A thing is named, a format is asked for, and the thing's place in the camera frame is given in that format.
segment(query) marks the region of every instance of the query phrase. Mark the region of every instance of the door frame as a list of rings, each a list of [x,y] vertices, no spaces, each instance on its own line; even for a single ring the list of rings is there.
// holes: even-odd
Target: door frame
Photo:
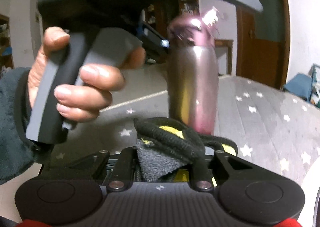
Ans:
[[[282,87],[287,80],[288,66],[289,66],[289,55],[290,55],[290,13],[289,13],[289,3],[288,0],[283,0],[284,9],[284,56],[281,58],[279,66],[282,68],[278,74],[280,76],[280,86]],[[236,75],[241,76],[242,61],[243,61],[243,18],[242,10],[236,9],[237,15],[237,32],[238,32],[238,49],[237,49],[237,65],[236,65]]]

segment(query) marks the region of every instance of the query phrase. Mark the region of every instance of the white wall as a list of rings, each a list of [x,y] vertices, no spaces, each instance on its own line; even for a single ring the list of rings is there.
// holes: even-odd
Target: white wall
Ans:
[[[10,14],[10,0],[0,0],[0,14],[9,17],[9,14]]]
[[[219,34],[215,32],[215,37],[217,39],[233,40],[231,74],[235,75],[238,46],[236,7],[222,0],[199,0],[200,14],[202,15],[206,13],[213,6],[217,8],[218,11],[223,15],[223,19],[220,19],[216,23]],[[227,70],[228,50],[226,48],[216,48],[216,52],[219,63],[219,71],[220,73],[225,74]]]
[[[36,22],[36,14],[39,14],[37,9],[37,1],[38,0],[30,0],[30,31],[31,31],[31,43],[33,55],[36,57],[38,50],[41,46],[41,23],[42,20],[39,20],[39,23]]]
[[[0,13],[10,17],[12,56],[15,67],[32,65],[41,44],[36,23],[37,0],[0,0]]]
[[[298,72],[307,74],[320,65],[320,0],[288,0],[290,12],[290,57],[287,81]]]
[[[15,67],[31,67],[34,62],[30,29],[30,0],[11,0],[10,35]]]

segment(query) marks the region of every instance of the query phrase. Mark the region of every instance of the grey grip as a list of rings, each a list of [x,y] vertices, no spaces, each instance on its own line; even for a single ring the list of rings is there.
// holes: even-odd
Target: grey grip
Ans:
[[[91,50],[88,52],[83,65],[89,63],[104,64],[119,67],[127,58],[127,55],[137,47],[142,46],[142,42],[131,33],[120,28],[104,28],[99,31]],[[44,107],[47,101],[52,82],[58,71],[59,64],[66,54],[66,50],[61,50],[52,55],[48,62],[43,78],[40,83],[37,96],[37,108],[33,109],[30,123],[26,130],[26,137],[33,141],[38,141],[38,135]],[[83,81],[78,76],[75,85],[83,85]],[[76,126],[74,121],[64,120],[62,129],[73,129]]]

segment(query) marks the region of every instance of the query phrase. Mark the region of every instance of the stainless steel bottle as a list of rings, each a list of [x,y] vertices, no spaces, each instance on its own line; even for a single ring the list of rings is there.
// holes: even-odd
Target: stainless steel bottle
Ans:
[[[218,63],[210,28],[200,16],[180,16],[168,27],[169,117],[195,131],[214,130],[218,97]]]

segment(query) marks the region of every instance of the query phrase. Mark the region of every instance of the fingernail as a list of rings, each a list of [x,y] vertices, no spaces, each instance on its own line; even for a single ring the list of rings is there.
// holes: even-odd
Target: fingernail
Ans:
[[[59,40],[60,38],[64,37],[64,36],[67,36],[68,34],[65,33],[65,32],[55,32],[53,35],[52,35],[52,40],[53,41],[57,41]]]
[[[71,108],[63,106],[60,103],[58,103],[57,104],[57,110],[59,111],[59,113],[66,114],[71,110]]]
[[[54,89],[54,96],[59,100],[63,100],[70,95],[71,95],[71,90],[69,90],[66,87],[58,86]]]
[[[81,68],[81,77],[85,80],[89,80],[92,76],[97,76],[98,71],[90,66],[83,66]]]
[[[101,67],[97,67],[99,74],[103,77],[109,77],[110,73]]]

